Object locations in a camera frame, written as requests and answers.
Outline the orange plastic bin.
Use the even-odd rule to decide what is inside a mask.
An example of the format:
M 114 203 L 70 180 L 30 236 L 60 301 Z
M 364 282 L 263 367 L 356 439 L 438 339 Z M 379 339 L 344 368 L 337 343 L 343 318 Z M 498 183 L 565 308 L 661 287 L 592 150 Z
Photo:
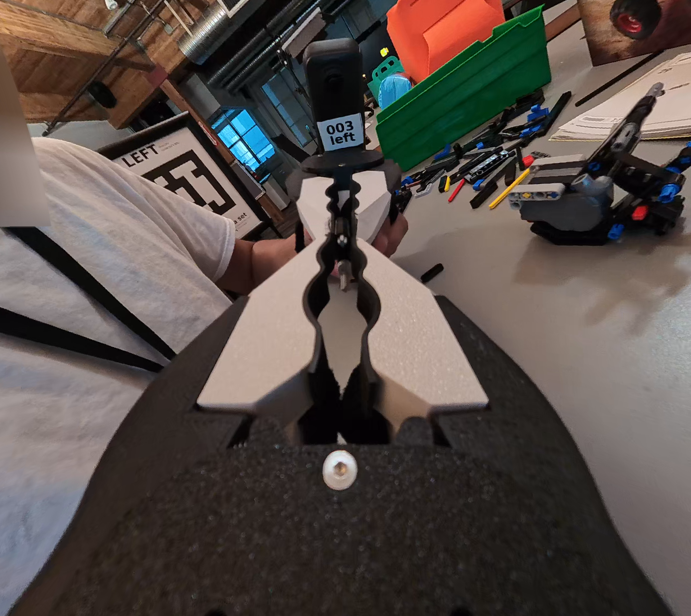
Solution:
M 398 0 L 387 32 L 404 72 L 421 83 L 504 22 L 502 0 Z

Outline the green plastic bin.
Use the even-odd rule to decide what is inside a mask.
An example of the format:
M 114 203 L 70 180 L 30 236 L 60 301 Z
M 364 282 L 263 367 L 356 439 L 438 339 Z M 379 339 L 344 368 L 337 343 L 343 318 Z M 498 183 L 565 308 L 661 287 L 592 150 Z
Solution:
M 409 171 L 550 81 L 540 6 L 496 27 L 380 111 L 379 146 Z

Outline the partly built grey lego model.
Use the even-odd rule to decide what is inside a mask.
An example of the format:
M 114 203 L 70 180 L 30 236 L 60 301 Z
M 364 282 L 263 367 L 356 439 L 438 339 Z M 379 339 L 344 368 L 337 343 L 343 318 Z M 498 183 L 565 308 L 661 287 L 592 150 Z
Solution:
M 664 235 L 682 215 L 690 146 L 656 165 L 634 155 L 644 121 L 665 94 L 655 83 L 592 155 L 544 157 L 506 199 L 531 232 L 563 246 L 602 246 L 627 231 Z

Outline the studio softbox light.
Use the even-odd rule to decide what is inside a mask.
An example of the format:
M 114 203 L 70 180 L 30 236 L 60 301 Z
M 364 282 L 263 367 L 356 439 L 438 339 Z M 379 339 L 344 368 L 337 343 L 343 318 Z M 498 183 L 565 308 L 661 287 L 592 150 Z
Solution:
M 320 7 L 316 7 L 298 28 L 282 43 L 281 50 L 293 59 L 304 52 L 306 47 L 325 29 L 326 22 Z

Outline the yellow lego axle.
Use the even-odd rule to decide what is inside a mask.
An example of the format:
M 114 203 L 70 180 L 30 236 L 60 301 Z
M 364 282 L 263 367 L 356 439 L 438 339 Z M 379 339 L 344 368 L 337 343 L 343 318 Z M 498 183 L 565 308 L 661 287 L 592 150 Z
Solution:
M 508 185 L 508 186 L 505 188 L 505 190 L 504 190 L 501 194 L 499 194 L 499 195 L 489 204 L 488 208 L 489 208 L 490 210 L 493 210 L 493 209 L 495 209 L 497 206 L 499 206 L 499 205 L 506 199 L 506 197 L 508 197 L 508 195 L 509 195 L 516 187 L 518 187 L 519 185 L 521 185 L 521 184 L 523 183 L 523 181 L 524 181 L 528 176 L 530 176 L 532 169 L 533 169 L 533 168 L 530 167 L 530 168 L 526 169 L 525 171 L 523 171 L 523 173 L 522 173 L 519 177 L 517 177 L 516 180 L 514 180 L 513 183 L 511 183 L 510 185 Z

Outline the black framed marker sign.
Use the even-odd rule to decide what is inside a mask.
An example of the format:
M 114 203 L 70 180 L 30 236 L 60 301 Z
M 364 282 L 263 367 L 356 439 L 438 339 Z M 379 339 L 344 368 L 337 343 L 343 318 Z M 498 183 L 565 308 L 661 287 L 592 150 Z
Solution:
M 201 208 L 233 221 L 238 237 L 277 232 L 261 205 L 265 191 L 238 162 L 223 157 L 188 112 L 98 150 L 108 160 Z

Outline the long thin black lego axle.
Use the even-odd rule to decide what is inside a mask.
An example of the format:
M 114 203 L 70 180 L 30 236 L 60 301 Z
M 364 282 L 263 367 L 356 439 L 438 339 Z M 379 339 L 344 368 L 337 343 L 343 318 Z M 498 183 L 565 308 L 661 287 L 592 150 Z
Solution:
M 663 52 L 665 52 L 665 51 L 664 50 L 655 51 L 655 52 L 647 55 L 643 59 L 639 60 L 634 65 L 631 65 L 630 67 L 626 68 L 620 74 L 609 79 L 609 81 L 606 81 L 604 84 L 597 87 L 591 93 L 588 93 L 587 95 L 583 96 L 583 98 L 581 98 L 577 102 L 575 102 L 575 107 L 580 107 L 583 104 L 591 101 L 593 98 L 600 95 L 604 91 L 608 90 L 610 87 L 616 85 L 618 82 L 622 81 L 627 76 L 630 76 L 632 73 L 638 71 L 640 68 L 644 67 L 645 65 L 647 65 L 652 60 L 658 58 L 661 54 L 663 54 Z

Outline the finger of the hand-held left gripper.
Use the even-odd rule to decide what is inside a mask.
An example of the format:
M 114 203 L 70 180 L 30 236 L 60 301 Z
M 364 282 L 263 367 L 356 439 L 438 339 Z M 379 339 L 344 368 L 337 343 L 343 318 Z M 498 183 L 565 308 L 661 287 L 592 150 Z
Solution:
M 372 242 L 390 212 L 392 195 L 384 171 L 354 173 L 348 193 L 344 203 L 348 239 Z
M 298 213 L 304 231 L 312 240 L 327 238 L 339 213 L 339 191 L 333 178 L 304 179 L 298 196 Z

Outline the pile of lego beams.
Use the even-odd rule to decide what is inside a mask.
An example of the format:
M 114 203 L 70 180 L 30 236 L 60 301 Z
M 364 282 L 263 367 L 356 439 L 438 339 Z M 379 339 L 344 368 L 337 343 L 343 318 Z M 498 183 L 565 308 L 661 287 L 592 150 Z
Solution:
M 526 170 L 523 149 L 547 134 L 571 98 L 572 92 L 566 91 L 548 108 L 542 89 L 520 97 L 477 137 L 462 145 L 446 145 L 426 167 L 404 177 L 393 194 L 391 213 L 402 213 L 411 198 L 430 192 L 435 183 L 441 193 L 452 190 L 453 201 L 464 184 L 481 193 L 489 189 L 491 176 L 501 168 Z

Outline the white instruction booklet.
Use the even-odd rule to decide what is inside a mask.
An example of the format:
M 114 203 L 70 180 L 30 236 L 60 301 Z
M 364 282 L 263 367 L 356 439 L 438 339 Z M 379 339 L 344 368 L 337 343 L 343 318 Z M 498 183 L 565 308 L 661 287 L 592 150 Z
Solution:
M 551 141 L 603 141 L 634 104 L 656 83 L 661 95 L 644 120 L 644 140 L 690 137 L 690 53 L 680 53 L 651 69 L 608 100 L 567 122 Z

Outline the small black grey lego assembly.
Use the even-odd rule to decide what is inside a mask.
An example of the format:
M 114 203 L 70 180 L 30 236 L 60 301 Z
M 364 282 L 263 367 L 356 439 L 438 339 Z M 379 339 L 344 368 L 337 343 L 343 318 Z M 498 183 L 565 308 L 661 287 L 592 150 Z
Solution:
M 347 216 L 338 213 L 333 219 L 331 230 L 331 248 L 334 258 L 333 272 L 339 280 L 339 288 L 345 292 L 352 279 L 352 252 L 354 237 L 351 222 Z

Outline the person's left forearm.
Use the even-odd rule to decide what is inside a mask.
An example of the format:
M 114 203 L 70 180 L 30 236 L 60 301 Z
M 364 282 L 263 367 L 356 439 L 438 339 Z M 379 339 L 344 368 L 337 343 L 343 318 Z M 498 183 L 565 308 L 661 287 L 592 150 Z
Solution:
M 232 295 L 249 295 L 296 258 L 297 241 L 295 234 L 281 240 L 237 240 L 229 264 L 215 284 Z

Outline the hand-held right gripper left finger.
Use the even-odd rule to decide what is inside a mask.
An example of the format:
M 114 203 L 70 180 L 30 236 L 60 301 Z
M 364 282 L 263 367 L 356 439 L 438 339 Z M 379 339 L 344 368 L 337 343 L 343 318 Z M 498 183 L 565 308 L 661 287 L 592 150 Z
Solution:
M 329 302 L 331 239 L 313 238 L 286 258 L 260 258 L 262 282 L 237 321 L 196 400 L 203 413 L 273 419 L 305 444 L 338 439 L 339 385 L 319 316 Z

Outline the person's left hand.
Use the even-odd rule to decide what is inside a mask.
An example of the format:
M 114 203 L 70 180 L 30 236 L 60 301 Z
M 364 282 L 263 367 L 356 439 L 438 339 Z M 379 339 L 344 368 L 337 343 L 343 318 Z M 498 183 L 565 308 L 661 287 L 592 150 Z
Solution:
M 403 214 L 398 214 L 393 223 L 389 217 L 386 217 L 371 245 L 385 257 L 391 258 L 408 232 L 408 228 L 408 221 Z

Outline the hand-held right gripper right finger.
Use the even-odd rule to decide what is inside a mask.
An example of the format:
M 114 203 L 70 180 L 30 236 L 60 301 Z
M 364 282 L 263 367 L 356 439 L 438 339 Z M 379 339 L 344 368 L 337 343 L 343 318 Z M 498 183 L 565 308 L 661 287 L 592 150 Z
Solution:
M 366 328 L 345 388 L 345 434 L 394 436 L 410 418 L 484 409 L 488 396 L 439 298 L 361 238 L 352 269 Z

